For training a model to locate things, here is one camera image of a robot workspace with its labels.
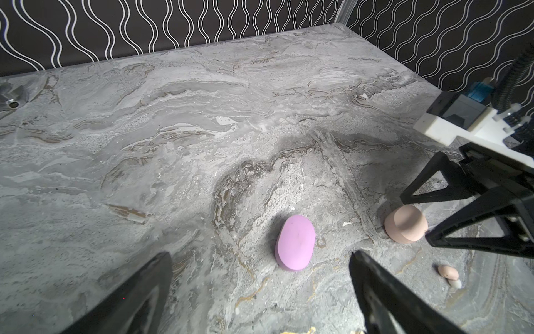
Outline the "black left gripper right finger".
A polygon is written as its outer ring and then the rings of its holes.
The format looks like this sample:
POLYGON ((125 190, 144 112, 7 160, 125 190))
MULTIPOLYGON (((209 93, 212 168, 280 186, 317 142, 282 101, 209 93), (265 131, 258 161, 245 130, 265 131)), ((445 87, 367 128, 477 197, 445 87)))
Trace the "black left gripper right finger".
POLYGON ((462 333, 364 251, 351 254, 349 271, 367 333, 462 333))

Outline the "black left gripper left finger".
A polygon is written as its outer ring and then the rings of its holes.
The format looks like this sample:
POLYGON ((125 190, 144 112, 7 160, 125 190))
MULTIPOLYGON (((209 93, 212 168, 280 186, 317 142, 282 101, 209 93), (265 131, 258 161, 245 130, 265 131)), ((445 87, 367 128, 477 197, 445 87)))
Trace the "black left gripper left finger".
POLYGON ((172 258, 156 254, 64 333, 157 333, 172 281, 172 258))

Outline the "pink earbud charging case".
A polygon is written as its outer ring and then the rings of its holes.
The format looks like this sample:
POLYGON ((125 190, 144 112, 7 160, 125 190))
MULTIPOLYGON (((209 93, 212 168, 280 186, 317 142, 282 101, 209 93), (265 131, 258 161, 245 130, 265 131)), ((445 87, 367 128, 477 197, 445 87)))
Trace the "pink earbud charging case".
POLYGON ((387 235, 399 244, 419 241, 428 231, 428 221, 414 205, 403 205, 390 213, 384 223, 387 235))

